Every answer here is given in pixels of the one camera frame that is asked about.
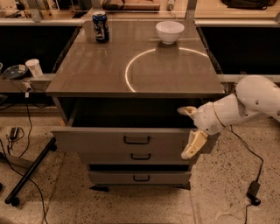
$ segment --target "speckled concrete floor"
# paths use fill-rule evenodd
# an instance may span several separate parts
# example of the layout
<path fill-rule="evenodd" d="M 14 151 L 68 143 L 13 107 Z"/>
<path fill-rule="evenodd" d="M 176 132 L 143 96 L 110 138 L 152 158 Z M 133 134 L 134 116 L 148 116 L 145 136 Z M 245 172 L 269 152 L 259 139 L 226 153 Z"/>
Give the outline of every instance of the speckled concrete floor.
<path fill-rule="evenodd" d="M 52 138 L 52 127 L 61 120 L 56 113 L 31 113 L 29 150 L 23 158 L 34 160 Z M 30 124 L 25 112 L 0 113 L 0 137 L 6 147 L 11 127 L 24 129 L 25 137 L 14 143 L 18 156 L 27 144 Z M 234 126 L 238 133 L 264 159 L 259 179 L 260 206 L 248 208 L 248 224 L 280 223 L 280 124 L 273 119 Z M 242 224 L 249 204 L 246 192 L 256 178 L 260 160 L 229 131 L 223 131 L 209 155 L 201 155 L 192 168 L 192 190 L 166 187 L 111 187 L 109 192 L 89 189 L 87 169 L 74 153 L 50 151 L 32 179 L 45 201 L 49 224 L 63 223 L 162 223 L 162 224 Z M 19 206 L 4 200 L 20 177 L 0 163 L 0 223 L 45 223 L 38 189 L 28 181 L 18 194 Z"/>

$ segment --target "white robotic arm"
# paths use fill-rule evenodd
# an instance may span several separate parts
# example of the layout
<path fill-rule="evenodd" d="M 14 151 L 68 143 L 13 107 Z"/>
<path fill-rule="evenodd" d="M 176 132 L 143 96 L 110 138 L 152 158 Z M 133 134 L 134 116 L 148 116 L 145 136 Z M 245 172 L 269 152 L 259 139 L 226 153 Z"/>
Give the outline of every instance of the white robotic arm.
<path fill-rule="evenodd" d="M 236 85 L 236 94 L 230 94 L 199 108 L 183 107 L 178 112 L 190 116 L 196 132 L 191 131 L 189 143 L 182 158 L 194 156 L 207 141 L 208 135 L 222 132 L 228 125 L 272 116 L 280 122 L 280 88 L 261 75 L 244 77 Z"/>

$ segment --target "blue can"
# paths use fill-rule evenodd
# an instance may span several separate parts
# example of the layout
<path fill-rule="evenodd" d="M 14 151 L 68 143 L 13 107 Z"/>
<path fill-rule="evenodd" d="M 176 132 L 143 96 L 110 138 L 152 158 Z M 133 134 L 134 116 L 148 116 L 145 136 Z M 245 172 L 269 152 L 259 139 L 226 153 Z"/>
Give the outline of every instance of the blue can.
<path fill-rule="evenodd" d="M 93 15 L 95 39 L 98 42 L 109 41 L 109 26 L 106 13 L 104 11 L 96 11 Z"/>

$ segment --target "paper cup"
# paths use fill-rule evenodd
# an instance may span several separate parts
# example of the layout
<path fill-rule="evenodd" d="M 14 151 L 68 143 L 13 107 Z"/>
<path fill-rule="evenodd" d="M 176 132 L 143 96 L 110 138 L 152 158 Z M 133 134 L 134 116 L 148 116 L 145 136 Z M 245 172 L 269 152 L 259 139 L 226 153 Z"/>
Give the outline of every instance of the paper cup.
<path fill-rule="evenodd" d="M 39 77 L 43 74 L 38 59 L 29 59 L 25 62 L 34 77 Z"/>

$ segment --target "drawer handle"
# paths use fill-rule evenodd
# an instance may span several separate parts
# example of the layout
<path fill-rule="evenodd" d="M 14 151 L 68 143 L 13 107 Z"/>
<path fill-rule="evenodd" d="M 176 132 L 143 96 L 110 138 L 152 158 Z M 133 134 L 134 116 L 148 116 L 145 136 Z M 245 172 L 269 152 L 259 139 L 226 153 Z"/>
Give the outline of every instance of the drawer handle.
<path fill-rule="evenodd" d="M 130 157 L 134 160 L 149 160 L 151 158 L 151 154 L 134 154 L 131 153 Z"/>
<path fill-rule="evenodd" d="M 151 140 L 150 136 L 147 136 L 143 141 L 141 141 L 141 140 L 133 140 L 133 138 L 131 138 L 129 140 L 129 137 L 126 137 L 126 136 L 123 137 L 123 141 L 126 144 L 149 144 L 150 140 Z"/>
<path fill-rule="evenodd" d="M 133 180 L 136 182 L 147 182 L 150 180 L 150 175 L 147 175 L 147 176 L 133 175 Z"/>

